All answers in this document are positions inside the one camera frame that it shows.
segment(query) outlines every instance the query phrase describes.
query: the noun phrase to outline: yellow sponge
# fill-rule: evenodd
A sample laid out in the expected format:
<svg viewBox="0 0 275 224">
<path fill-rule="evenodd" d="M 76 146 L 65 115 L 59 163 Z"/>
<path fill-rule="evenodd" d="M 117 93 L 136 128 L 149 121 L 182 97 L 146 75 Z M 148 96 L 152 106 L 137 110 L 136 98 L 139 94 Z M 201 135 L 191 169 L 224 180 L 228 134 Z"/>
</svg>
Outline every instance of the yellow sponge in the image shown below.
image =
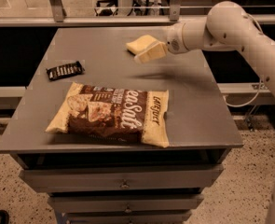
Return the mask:
<svg viewBox="0 0 275 224">
<path fill-rule="evenodd" d="M 164 42 L 156 40 L 151 35 L 143 35 L 137 40 L 127 43 L 127 49 L 135 54 L 137 63 L 146 63 L 159 59 L 167 54 L 167 46 Z"/>
</svg>

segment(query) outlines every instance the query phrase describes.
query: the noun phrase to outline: drawer knob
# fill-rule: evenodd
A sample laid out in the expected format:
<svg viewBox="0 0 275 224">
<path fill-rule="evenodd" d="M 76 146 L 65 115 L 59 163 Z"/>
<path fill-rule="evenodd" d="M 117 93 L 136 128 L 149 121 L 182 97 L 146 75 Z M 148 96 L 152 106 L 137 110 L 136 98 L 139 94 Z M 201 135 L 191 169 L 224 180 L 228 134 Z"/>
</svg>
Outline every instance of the drawer knob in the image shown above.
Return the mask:
<svg viewBox="0 0 275 224">
<path fill-rule="evenodd" d="M 121 189 L 129 189 L 130 185 L 127 183 L 126 180 L 123 180 L 122 184 L 119 186 Z"/>
<path fill-rule="evenodd" d="M 130 209 L 130 207 L 129 206 L 127 206 L 127 208 L 125 209 L 125 213 L 131 213 L 132 212 L 132 210 Z"/>
</svg>

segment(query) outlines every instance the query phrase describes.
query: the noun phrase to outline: terrazzo floor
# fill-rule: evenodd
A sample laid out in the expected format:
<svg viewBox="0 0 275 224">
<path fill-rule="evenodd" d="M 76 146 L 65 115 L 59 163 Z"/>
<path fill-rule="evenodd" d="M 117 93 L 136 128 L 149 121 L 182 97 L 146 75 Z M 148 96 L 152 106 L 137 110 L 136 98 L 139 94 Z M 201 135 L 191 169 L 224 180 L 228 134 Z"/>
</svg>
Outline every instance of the terrazzo floor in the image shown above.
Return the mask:
<svg viewBox="0 0 275 224">
<path fill-rule="evenodd" d="M 233 149 L 224 160 L 224 172 L 203 191 L 204 200 L 184 224 L 265 223 L 275 181 L 275 125 L 267 114 L 254 116 L 254 132 L 243 116 L 233 115 L 243 148 Z M 0 139 L 9 119 L 0 119 Z M 46 194 L 36 194 L 19 178 L 19 165 L 0 155 L 0 209 L 10 224 L 54 224 Z"/>
</svg>

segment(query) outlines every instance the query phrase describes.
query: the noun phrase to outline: white robotic arm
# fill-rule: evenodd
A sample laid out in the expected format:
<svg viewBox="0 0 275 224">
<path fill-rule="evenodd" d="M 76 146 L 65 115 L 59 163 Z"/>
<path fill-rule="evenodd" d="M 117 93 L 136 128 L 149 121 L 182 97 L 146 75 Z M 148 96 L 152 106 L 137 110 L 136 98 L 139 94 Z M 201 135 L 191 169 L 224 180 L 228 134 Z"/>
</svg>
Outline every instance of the white robotic arm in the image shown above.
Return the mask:
<svg viewBox="0 0 275 224">
<path fill-rule="evenodd" d="M 275 41 L 256 28 L 241 6 L 219 3 L 206 18 L 172 26 L 167 40 L 171 53 L 236 50 L 275 97 Z"/>
</svg>

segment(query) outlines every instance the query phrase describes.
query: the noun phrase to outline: table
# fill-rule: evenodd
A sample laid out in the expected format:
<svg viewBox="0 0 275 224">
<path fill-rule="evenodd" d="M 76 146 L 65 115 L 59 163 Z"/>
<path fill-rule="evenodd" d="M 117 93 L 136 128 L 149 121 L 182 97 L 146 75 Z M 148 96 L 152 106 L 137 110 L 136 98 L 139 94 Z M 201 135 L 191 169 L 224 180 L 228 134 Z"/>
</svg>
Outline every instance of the table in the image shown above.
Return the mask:
<svg viewBox="0 0 275 224">
<path fill-rule="evenodd" d="M 165 40 L 168 27 L 62 28 L 3 134 L 0 153 L 65 219 L 83 223 L 177 222 L 198 207 L 205 187 L 241 136 L 200 50 L 137 64 L 125 44 L 141 35 Z M 80 61 L 85 74 L 50 82 L 46 68 Z M 105 143 L 45 129 L 72 82 L 170 92 L 171 145 Z"/>
</svg>

